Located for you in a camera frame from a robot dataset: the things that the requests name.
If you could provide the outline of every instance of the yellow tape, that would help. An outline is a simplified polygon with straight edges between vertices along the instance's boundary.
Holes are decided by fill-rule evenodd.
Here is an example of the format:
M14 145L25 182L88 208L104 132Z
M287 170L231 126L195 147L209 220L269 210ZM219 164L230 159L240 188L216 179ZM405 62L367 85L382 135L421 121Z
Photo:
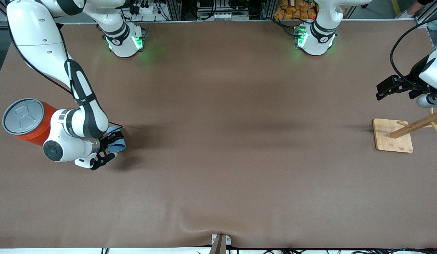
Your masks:
M401 13L401 9L399 8L397 0L391 0L391 3L393 4L394 12L396 13L396 15L399 15Z

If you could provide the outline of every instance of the square wooden base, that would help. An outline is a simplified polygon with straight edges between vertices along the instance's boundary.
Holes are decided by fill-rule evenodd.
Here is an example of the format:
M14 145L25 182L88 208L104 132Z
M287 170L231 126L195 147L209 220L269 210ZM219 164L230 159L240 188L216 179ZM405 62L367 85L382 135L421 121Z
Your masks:
M391 132L403 127L402 125L397 124L397 121L398 120L389 119L372 120L372 125L374 127L375 148L379 151L413 153L412 138L410 134L399 138L390 137Z

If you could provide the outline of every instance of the white shoe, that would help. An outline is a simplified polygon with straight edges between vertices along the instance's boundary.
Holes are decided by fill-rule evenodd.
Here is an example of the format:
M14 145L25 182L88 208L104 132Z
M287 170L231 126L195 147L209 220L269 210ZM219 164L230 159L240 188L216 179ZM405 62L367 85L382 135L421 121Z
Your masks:
M413 17L413 15L410 15L407 13L406 10L404 10L403 12L401 12L399 15L396 16L396 19L411 19Z
M430 31L435 31L435 30L437 30L437 20L434 20L434 21L432 21L432 22L429 22L429 23L427 24L427 28L428 28Z

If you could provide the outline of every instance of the gray lid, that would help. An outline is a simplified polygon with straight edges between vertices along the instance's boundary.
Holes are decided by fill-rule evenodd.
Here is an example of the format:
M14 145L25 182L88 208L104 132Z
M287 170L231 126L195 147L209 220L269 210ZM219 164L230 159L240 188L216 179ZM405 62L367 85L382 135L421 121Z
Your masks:
M33 98L24 98L11 104L2 117L4 130L13 135L24 135L41 123L44 117L43 104Z

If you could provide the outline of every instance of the brown tabletop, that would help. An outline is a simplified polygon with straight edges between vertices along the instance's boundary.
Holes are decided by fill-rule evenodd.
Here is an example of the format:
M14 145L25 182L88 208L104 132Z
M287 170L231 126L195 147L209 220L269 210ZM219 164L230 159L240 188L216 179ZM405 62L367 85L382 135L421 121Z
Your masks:
M428 114L408 95L375 99L413 21L343 22L323 56L270 22L154 24L120 59L95 26L65 26L127 150L90 171L54 163L1 117L33 97L75 108L10 50L0 73L0 248L171 247L213 233L245 248L436 248L437 135L412 154L375 150L371 120ZM406 73L431 49L399 45Z

